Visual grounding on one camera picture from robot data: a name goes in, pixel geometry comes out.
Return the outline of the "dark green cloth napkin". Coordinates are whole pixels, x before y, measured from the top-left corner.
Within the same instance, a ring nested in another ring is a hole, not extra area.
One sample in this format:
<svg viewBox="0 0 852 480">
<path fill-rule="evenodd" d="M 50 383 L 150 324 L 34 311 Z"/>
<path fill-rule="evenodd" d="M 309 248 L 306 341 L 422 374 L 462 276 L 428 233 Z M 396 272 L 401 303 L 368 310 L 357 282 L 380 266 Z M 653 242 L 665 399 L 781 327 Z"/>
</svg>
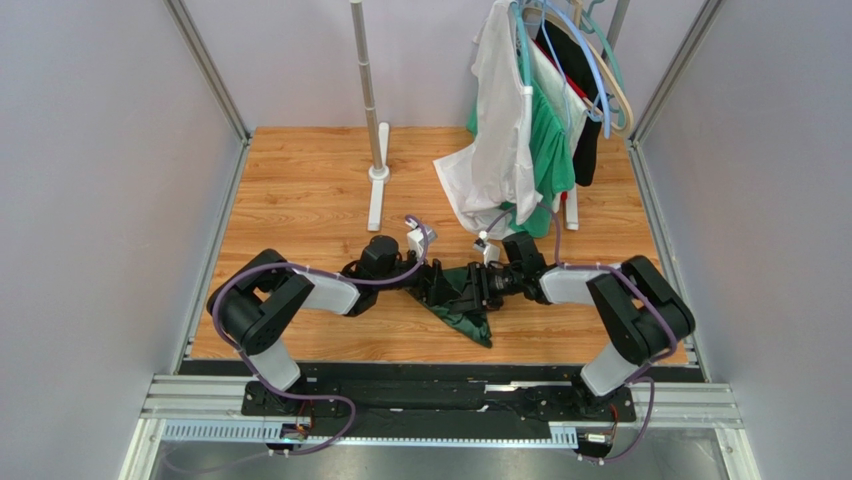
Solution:
<svg viewBox="0 0 852 480">
<path fill-rule="evenodd" d="M 444 272 L 453 286 L 460 292 L 460 297 L 457 299 L 460 300 L 468 280 L 468 269 L 466 267 L 454 267 L 444 269 Z M 457 300 L 447 307 L 427 307 L 420 301 L 416 301 L 456 332 L 484 348 L 491 348 L 493 346 L 492 332 L 487 315 L 481 311 L 455 311 L 453 305 Z"/>
</svg>

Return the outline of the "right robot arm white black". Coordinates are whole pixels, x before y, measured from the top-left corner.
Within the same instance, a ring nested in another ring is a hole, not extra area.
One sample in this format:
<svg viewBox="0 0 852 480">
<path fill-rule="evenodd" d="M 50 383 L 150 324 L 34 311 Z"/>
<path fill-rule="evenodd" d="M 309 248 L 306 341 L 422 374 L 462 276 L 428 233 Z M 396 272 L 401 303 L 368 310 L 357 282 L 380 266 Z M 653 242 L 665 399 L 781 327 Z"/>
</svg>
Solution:
<svg viewBox="0 0 852 480">
<path fill-rule="evenodd" d="M 571 380 L 585 401 L 608 397 L 638 379 L 695 330 L 691 310 L 645 256 L 614 265 L 547 263 L 525 232 L 505 237 L 502 244 L 506 262 L 470 264 L 451 312 L 497 310 L 512 295 L 543 305 L 595 307 L 609 342 Z"/>
</svg>

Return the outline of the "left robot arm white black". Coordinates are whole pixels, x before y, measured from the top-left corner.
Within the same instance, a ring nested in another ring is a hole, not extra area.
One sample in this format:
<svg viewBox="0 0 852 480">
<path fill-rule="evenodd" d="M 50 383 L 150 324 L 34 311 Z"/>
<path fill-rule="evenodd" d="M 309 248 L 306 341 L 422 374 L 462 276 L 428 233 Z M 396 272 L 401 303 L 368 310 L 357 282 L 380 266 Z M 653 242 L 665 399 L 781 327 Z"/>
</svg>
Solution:
<svg viewBox="0 0 852 480">
<path fill-rule="evenodd" d="M 286 392 L 301 371 L 282 335 L 300 311 L 355 317 L 386 290 L 405 290 L 429 307 L 445 307 L 458 297 L 440 262 L 427 263 L 424 252 L 415 247 L 403 253 L 395 239 L 376 235 L 359 259 L 331 273 L 266 249 L 210 295 L 206 310 L 259 381 L 275 393 Z"/>
</svg>

